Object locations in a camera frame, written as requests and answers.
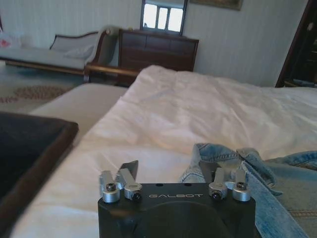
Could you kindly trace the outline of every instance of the metal clamp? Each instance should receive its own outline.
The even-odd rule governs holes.
[[[238,169],[236,171],[236,180],[232,190],[232,196],[235,200],[240,202],[247,202],[251,199],[251,194],[246,183],[246,173],[244,170]]]
[[[213,200],[220,201],[227,196],[227,189],[224,183],[224,169],[217,168],[214,181],[209,184],[209,195]]]
[[[100,196],[105,203],[117,202],[120,199],[120,189],[113,181],[110,171],[103,171],[99,176]]]
[[[135,182],[128,169],[119,170],[119,183],[121,187],[124,187],[125,198],[131,201],[139,201],[142,199],[140,190],[142,185]]]

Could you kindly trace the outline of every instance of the white bedsheet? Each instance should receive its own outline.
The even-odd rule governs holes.
[[[99,237],[101,171],[139,160],[138,182],[177,182],[198,142],[254,147],[264,159],[316,150],[317,90],[151,66],[56,170],[13,237]]]

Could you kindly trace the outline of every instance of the chaise lounge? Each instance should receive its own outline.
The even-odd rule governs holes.
[[[81,36],[56,35],[49,49],[0,48],[6,64],[84,75],[88,63],[108,65],[114,54],[119,28],[105,26]]]

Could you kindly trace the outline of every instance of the white cushion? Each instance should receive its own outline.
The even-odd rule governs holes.
[[[94,45],[87,45],[83,47],[74,48],[64,53],[65,57],[75,59],[87,59],[93,52]]]
[[[0,48],[0,58],[20,60],[30,63],[48,64],[82,70],[85,67],[84,59],[67,58],[64,56],[63,52],[41,48]]]
[[[56,37],[51,50],[67,52],[79,47],[94,45],[97,42],[98,33],[79,38]]]

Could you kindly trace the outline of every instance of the carpet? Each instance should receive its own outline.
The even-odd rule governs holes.
[[[0,66],[0,111],[29,113],[83,82],[80,75]]]

